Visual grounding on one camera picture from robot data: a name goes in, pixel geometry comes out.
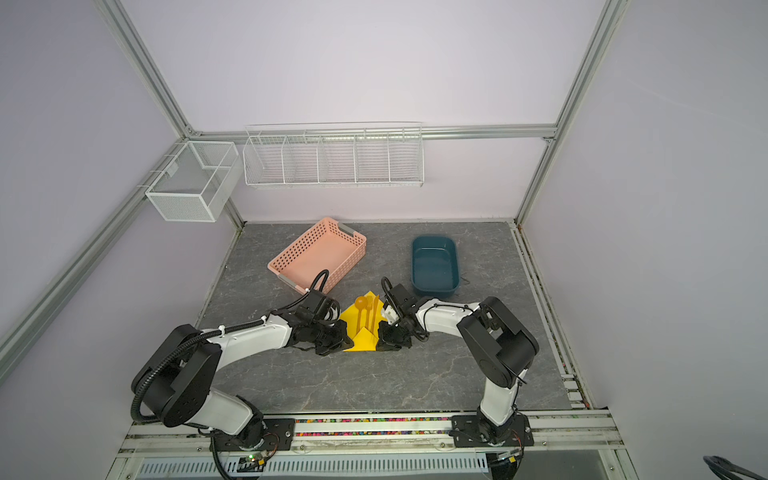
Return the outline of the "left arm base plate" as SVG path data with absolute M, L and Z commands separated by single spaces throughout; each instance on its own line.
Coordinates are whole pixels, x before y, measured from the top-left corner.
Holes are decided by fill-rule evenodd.
M 289 417 L 251 420 L 237 435 L 213 430 L 212 438 L 223 452 L 286 451 L 291 448 L 295 426 L 295 419 Z

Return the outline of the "yellow paper napkin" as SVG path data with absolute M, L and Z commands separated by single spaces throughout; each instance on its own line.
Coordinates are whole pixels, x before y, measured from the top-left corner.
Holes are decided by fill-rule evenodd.
M 368 292 L 363 296 L 366 296 L 369 300 L 378 295 L 373 292 Z M 369 332 L 365 325 L 362 330 L 359 332 L 356 331 L 357 309 L 355 308 L 354 303 L 347 307 L 340 317 L 341 320 L 346 322 L 348 335 L 354 342 L 354 346 L 347 349 L 346 352 L 374 352 L 376 351 L 378 330 L 375 331 L 373 329 L 373 332 Z

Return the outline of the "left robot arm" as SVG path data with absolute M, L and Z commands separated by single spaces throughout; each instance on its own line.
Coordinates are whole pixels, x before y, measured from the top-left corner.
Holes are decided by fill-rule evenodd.
M 329 278 L 328 270 L 320 271 L 299 299 L 246 323 L 176 327 L 132 381 L 132 420 L 193 426 L 243 448 L 259 444 L 266 433 L 263 414 L 249 401 L 214 389 L 213 381 L 223 367 L 264 352 L 301 347 L 327 356 L 350 348 L 340 306 L 323 292 Z

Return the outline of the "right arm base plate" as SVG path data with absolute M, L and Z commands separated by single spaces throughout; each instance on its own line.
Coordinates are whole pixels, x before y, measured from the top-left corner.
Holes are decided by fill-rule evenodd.
M 515 412 L 501 426 L 493 424 L 480 413 L 451 417 L 449 435 L 458 448 L 529 447 L 535 441 L 527 416 Z

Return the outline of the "yellow plastic spoon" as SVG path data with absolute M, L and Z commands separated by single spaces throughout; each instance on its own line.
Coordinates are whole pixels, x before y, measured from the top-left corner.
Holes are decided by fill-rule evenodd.
M 357 309 L 357 321 L 356 321 L 356 331 L 359 332 L 362 330 L 365 325 L 367 324 L 367 309 L 368 309 L 368 298 L 366 296 L 359 296 L 354 303 L 355 308 Z

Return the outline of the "yellow plastic knife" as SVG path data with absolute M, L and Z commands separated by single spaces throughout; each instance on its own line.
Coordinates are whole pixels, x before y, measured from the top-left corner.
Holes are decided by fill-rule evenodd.
M 372 313 L 373 313 L 373 316 L 372 316 L 372 327 L 373 327 L 373 329 L 375 331 L 378 330 L 379 323 L 380 323 L 380 321 L 382 319 L 382 308 L 383 308 L 383 302 L 382 302 L 382 300 L 380 299 L 379 296 L 376 296 L 374 298 L 374 304 L 373 304 L 373 307 L 372 307 Z

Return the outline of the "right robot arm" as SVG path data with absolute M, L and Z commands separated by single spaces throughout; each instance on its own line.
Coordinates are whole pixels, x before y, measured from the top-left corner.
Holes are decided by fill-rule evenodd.
M 451 418 L 450 435 L 459 448 L 534 444 L 530 422 L 516 405 L 519 388 L 540 347 L 535 336 L 497 297 L 453 303 L 417 297 L 401 284 L 383 277 L 383 320 L 378 351 L 410 348 L 432 333 L 460 338 L 485 377 L 480 405 L 474 414 Z

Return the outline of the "yellow plastic fork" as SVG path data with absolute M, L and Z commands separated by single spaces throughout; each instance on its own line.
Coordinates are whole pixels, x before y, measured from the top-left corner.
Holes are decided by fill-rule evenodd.
M 368 300 L 368 307 L 367 307 L 367 314 L 366 314 L 366 328 L 369 332 L 373 332 L 374 323 L 375 323 L 375 307 L 376 307 L 376 298 L 369 299 Z

